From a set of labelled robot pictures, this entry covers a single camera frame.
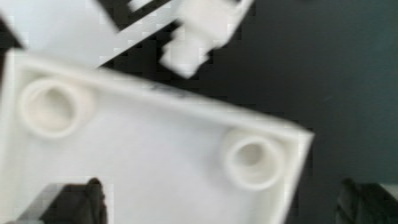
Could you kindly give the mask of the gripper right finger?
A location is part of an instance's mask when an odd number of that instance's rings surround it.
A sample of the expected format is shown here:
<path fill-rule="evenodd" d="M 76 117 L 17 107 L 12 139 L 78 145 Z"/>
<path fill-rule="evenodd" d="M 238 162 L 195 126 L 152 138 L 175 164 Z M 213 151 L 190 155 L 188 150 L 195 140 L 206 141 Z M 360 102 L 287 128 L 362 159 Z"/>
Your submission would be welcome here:
<path fill-rule="evenodd" d="M 342 180 L 334 224 L 398 224 L 398 184 Z"/>

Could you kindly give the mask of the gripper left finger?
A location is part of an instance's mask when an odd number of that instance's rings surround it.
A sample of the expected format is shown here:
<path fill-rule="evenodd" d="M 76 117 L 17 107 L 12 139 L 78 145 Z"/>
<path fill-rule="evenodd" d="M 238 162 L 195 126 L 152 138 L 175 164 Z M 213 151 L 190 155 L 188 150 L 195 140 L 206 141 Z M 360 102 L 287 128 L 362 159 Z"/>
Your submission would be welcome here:
<path fill-rule="evenodd" d="M 99 179 L 90 178 L 85 183 L 49 184 L 12 224 L 108 224 Z"/>

